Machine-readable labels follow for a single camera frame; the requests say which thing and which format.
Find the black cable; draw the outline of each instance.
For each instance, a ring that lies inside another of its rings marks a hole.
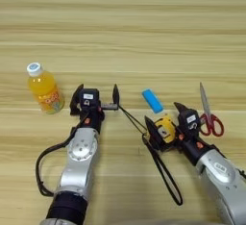
[[[183,204],[183,197],[181,195],[181,192],[177,186],[177,184],[175,183],[171,173],[169,172],[168,168],[166,167],[165,163],[162,161],[162,159],[160,158],[159,154],[152,148],[152,146],[149,144],[149,141],[145,138],[145,135],[142,136],[142,140],[144,142],[144,144],[147,146],[149,152],[151,153],[151,156],[158,168],[158,171],[160,173],[160,176],[162,177],[170,195],[172,196],[174,202],[178,205],[181,206]],[[178,193],[178,197],[175,195],[172,187],[168,184],[165,176],[164,176],[164,172],[166,173],[166,175],[168,176],[171,184],[173,185],[174,189],[177,191]]]
[[[145,126],[143,126],[142,123],[140,123],[133,115],[131,115],[129,112],[127,112],[123,107],[121,107],[119,105],[119,109],[128,117],[128,119],[134,124],[134,126],[140,131],[141,134],[144,134],[140,129],[139,127],[136,125],[136,123],[138,125],[140,125],[144,131],[147,131],[147,128]]]
[[[246,174],[244,170],[237,169],[239,174],[246,180]]]
[[[142,134],[142,140],[143,143],[146,145],[147,149],[149,150],[156,166],[157,169],[160,173],[160,176],[162,177],[170,195],[172,196],[174,202],[178,205],[181,206],[183,204],[183,197],[181,195],[181,192],[177,186],[177,184],[175,183],[171,173],[169,172],[169,170],[167,169],[166,165],[164,164],[164,162],[162,161],[162,159],[160,158],[158,152],[151,146],[151,144],[149,143],[149,140],[146,138],[146,133],[143,133],[139,127],[136,125],[136,123],[138,123],[144,130],[145,132],[147,132],[147,128],[144,127],[134,116],[132,116],[129,112],[127,112],[124,108],[122,108],[121,106],[119,106],[119,108],[121,109],[121,111],[129,118],[129,120],[134,124],[134,126],[140,131],[140,133]],[[168,184],[165,176],[164,176],[164,172],[166,173],[167,177],[169,178],[171,184],[173,185],[174,189],[176,190],[176,192],[178,193],[178,197],[175,195],[172,187]]]
[[[51,152],[54,152],[54,151],[57,151],[63,147],[66,147],[67,144],[69,144],[70,140],[72,138],[74,138],[75,136],[75,133],[77,131],[78,128],[80,128],[80,126],[84,123],[84,121],[86,120],[86,118],[88,117],[88,112],[86,113],[86,115],[83,117],[83,119],[78,123],[78,125],[73,128],[70,136],[62,143],[59,143],[59,144],[56,144],[56,145],[53,145],[51,147],[48,147],[47,149],[45,149],[40,155],[39,157],[37,158],[37,162],[36,162],[36,179],[37,179],[37,187],[40,191],[40,193],[43,195],[43,196],[47,196],[47,197],[52,197],[54,196],[54,192],[50,191],[43,183],[43,181],[41,181],[41,178],[40,178],[40,171],[39,171],[39,166],[40,166],[40,162],[41,160],[43,159],[43,157],[45,157],[47,154],[51,153]]]

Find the blue eraser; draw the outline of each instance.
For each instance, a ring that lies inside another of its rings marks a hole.
[[[160,113],[163,111],[162,103],[151,89],[144,90],[142,95],[154,113]]]

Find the bottle cap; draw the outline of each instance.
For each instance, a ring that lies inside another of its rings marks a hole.
[[[43,72],[43,69],[39,62],[32,62],[27,66],[27,72],[29,73],[30,76],[36,77]]]

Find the label sticker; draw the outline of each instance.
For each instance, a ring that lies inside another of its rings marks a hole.
[[[93,94],[84,94],[84,99],[93,99]]]
[[[196,120],[196,116],[195,116],[195,114],[194,114],[194,115],[190,116],[190,117],[187,119],[187,123],[190,123],[190,122],[195,121],[195,120]]]
[[[227,172],[227,168],[223,165],[221,165],[219,162],[216,162],[214,164],[214,167],[217,168],[218,170],[222,171],[223,173]]]

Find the plastic bottle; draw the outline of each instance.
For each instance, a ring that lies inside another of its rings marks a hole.
[[[42,69],[40,63],[33,62],[27,66],[28,86],[46,113],[57,113],[64,105],[64,98],[58,90],[53,75]]]

